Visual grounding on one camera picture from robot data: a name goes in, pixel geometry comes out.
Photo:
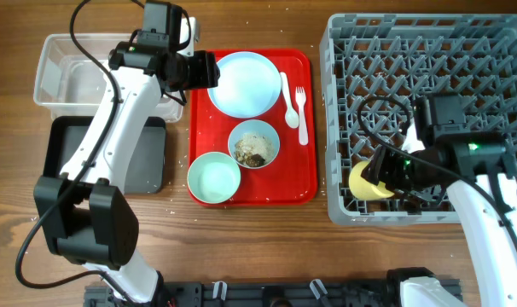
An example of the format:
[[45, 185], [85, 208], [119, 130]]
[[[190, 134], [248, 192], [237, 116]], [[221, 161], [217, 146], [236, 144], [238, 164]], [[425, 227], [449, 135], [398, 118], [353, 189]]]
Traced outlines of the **yellow plastic cup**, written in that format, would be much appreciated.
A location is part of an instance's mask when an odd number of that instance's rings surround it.
[[350, 172], [348, 187], [351, 194], [359, 200], [382, 200], [393, 197], [394, 193], [383, 182], [373, 184], [362, 177], [368, 161], [360, 161]]

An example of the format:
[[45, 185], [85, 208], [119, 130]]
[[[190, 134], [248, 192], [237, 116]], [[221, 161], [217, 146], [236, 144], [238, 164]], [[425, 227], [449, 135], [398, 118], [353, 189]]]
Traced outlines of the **blue bowl with food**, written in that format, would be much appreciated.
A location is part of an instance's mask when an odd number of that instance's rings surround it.
[[238, 165], [247, 169], [266, 167], [276, 159], [280, 147], [276, 130], [262, 120], [243, 121], [229, 134], [230, 156]]

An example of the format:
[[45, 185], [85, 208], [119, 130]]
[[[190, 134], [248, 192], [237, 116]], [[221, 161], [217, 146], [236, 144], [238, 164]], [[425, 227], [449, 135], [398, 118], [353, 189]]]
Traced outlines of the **food scraps and rice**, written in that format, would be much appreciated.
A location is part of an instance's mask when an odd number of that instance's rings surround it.
[[254, 132], [244, 133], [235, 144], [235, 159], [249, 168], [269, 164], [276, 156], [276, 148], [270, 138]]

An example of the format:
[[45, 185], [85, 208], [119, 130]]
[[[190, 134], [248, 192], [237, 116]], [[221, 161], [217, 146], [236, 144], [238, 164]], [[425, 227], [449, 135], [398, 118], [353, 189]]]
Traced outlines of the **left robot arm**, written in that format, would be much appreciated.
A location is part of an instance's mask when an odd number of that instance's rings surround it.
[[143, 24], [120, 42], [100, 69], [109, 82], [72, 158], [33, 192], [34, 233], [52, 254], [99, 275], [122, 306], [172, 306], [162, 274], [137, 250], [139, 223], [124, 196], [126, 174], [148, 118], [163, 98], [186, 104], [188, 90], [213, 88], [215, 56], [194, 48], [185, 9], [168, 2], [142, 5]]

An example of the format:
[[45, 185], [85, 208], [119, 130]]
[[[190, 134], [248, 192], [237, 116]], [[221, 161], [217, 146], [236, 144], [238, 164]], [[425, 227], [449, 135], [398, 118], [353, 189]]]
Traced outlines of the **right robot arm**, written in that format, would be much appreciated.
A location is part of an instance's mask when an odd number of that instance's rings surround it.
[[440, 186], [463, 228], [485, 306], [517, 306], [517, 170], [505, 137], [471, 131], [461, 98], [430, 94], [399, 107], [407, 120], [401, 148], [357, 120], [378, 148], [350, 175], [360, 200], [389, 198]]

